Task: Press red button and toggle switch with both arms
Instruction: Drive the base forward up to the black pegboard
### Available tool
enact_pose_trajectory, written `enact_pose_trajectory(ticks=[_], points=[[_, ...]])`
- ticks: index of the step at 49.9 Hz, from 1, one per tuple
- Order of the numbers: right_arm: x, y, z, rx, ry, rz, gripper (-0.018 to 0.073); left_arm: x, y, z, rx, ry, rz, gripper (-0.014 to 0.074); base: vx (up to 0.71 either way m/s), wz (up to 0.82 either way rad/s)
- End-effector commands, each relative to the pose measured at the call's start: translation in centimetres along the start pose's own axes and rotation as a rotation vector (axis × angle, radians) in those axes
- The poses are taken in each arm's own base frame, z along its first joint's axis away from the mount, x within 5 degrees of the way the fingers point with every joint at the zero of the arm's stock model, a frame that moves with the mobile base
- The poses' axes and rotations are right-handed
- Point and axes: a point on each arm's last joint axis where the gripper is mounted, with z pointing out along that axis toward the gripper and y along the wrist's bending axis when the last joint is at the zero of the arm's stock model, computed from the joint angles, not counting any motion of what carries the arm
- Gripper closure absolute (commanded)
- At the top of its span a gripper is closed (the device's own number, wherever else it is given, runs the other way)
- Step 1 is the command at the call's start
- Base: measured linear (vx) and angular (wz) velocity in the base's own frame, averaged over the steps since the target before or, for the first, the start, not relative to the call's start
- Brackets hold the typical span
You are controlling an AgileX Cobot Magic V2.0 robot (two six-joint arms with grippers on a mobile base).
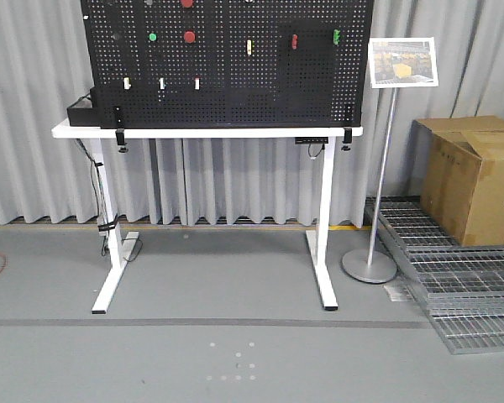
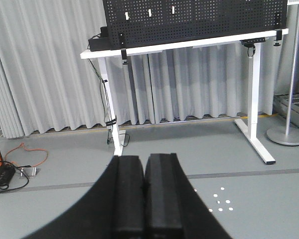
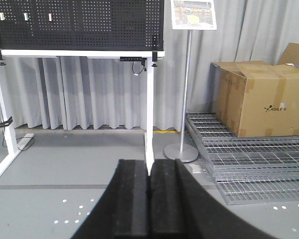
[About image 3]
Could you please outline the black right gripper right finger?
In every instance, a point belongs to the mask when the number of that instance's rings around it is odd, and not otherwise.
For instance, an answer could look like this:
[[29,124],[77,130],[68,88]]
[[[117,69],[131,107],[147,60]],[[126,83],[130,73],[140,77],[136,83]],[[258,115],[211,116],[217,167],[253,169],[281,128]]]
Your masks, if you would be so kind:
[[271,239],[214,199],[180,160],[157,159],[150,173],[152,239]]

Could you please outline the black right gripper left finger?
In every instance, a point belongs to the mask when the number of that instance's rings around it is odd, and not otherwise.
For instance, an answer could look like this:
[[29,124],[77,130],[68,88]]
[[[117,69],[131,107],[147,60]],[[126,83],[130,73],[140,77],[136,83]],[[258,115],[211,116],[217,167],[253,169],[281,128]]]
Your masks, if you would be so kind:
[[120,159],[105,192],[74,239],[147,239],[148,172],[142,160]]

